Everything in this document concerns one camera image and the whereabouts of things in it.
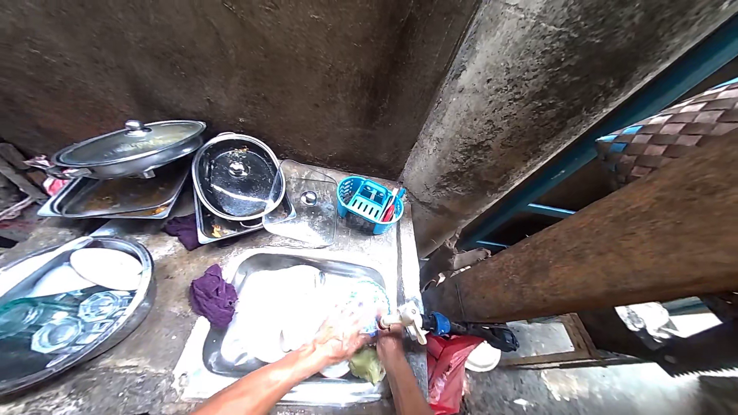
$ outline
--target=sink basin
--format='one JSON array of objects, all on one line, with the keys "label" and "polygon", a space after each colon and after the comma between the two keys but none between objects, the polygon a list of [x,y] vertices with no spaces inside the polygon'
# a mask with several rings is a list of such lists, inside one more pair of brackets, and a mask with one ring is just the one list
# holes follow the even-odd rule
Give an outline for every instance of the sink basin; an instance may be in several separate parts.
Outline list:
[{"label": "sink basin", "polygon": [[[268,233],[253,233],[230,247],[225,255],[219,256],[223,278],[238,291],[244,288],[244,282],[255,272],[309,265],[326,274],[368,278],[376,282],[384,287],[391,310],[410,301],[422,310],[418,253],[412,216],[409,214],[410,205],[407,208],[398,225],[382,235],[356,232],[339,220],[334,243],[328,247],[311,247]],[[267,292],[265,295],[276,296],[277,293]],[[236,347],[226,347],[226,353],[221,350],[224,343],[234,344],[230,340],[241,335],[241,331],[212,329],[204,317],[197,319],[173,370],[172,386],[180,399],[207,399],[239,377],[264,366],[240,346],[238,350]],[[251,347],[249,341],[244,344]],[[427,393],[425,348],[407,336],[404,348],[405,357],[421,390]],[[328,379],[318,374],[295,386],[280,404],[352,406],[389,398],[390,388],[386,381],[374,386],[350,374],[339,379]]]},{"label": "sink basin", "polygon": [[[255,272],[262,270],[281,270],[296,265],[309,265],[328,275],[338,275],[348,278],[368,278],[387,291],[390,298],[396,297],[396,287],[385,285],[385,280],[379,271],[372,267],[359,265],[332,258],[313,258],[304,255],[285,253],[255,253],[243,261],[235,261],[232,267],[224,270],[224,278],[231,281],[242,298],[241,290],[246,286],[246,280]],[[264,295],[278,295],[278,293],[264,293]],[[224,349],[223,340],[229,329],[237,329],[232,325],[228,329],[211,327],[202,349],[204,367],[217,375],[239,378],[265,366],[266,363],[250,356],[248,351],[234,355]],[[243,336],[258,335],[258,333],[243,333]],[[356,402],[371,402],[387,396],[388,387],[385,383],[372,385],[355,377],[351,373],[339,379],[328,379],[320,374],[308,378],[292,389],[283,401],[302,403],[333,403],[347,404]]]}]

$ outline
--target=purple cloth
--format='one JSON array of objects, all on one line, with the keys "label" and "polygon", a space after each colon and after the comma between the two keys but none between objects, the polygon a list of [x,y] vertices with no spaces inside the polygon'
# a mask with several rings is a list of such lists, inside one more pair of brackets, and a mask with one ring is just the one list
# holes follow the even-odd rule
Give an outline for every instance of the purple cloth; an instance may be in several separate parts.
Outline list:
[{"label": "purple cloth", "polygon": [[164,231],[170,236],[179,238],[179,241],[188,251],[202,246],[200,242],[197,242],[197,222],[194,213],[169,219],[167,224],[164,225]]},{"label": "purple cloth", "polygon": [[211,265],[205,274],[190,285],[192,310],[205,316],[213,327],[225,329],[233,319],[238,294],[221,276],[221,267]]}]

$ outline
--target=concrete wall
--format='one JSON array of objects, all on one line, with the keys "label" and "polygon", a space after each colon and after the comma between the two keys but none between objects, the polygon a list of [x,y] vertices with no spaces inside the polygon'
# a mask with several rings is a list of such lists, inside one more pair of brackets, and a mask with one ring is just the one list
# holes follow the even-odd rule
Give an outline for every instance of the concrete wall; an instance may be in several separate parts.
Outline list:
[{"label": "concrete wall", "polygon": [[419,253],[737,10],[736,0],[483,0],[401,176]]},{"label": "concrete wall", "polygon": [[204,120],[396,178],[477,0],[6,1],[0,137],[51,154],[129,118]]}]

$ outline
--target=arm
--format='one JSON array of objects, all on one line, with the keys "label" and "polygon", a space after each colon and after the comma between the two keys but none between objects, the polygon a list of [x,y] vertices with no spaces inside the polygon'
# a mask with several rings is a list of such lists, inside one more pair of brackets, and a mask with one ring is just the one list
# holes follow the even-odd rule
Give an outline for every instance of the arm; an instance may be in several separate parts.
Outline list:
[{"label": "arm", "polygon": [[379,333],[376,351],[390,382],[395,410],[398,415],[433,415],[418,387],[417,380],[405,359],[402,347],[402,326],[393,324]]},{"label": "arm", "polygon": [[357,316],[341,312],[320,327],[315,340],[223,389],[192,415],[264,415],[298,383],[320,369],[349,359],[369,341]]}]

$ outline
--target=blue utensil holder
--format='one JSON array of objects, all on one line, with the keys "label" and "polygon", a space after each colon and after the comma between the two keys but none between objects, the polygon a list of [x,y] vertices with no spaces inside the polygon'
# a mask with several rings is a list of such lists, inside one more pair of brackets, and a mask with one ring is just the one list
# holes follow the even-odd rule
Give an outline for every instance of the blue utensil holder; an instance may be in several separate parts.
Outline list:
[{"label": "blue utensil holder", "polygon": [[391,192],[377,182],[364,177],[349,176],[338,183],[338,216],[346,218],[350,227],[379,235],[387,232],[402,217],[404,211],[401,194],[395,198],[395,213],[391,220],[379,220],[384,212],[386,198]]}]

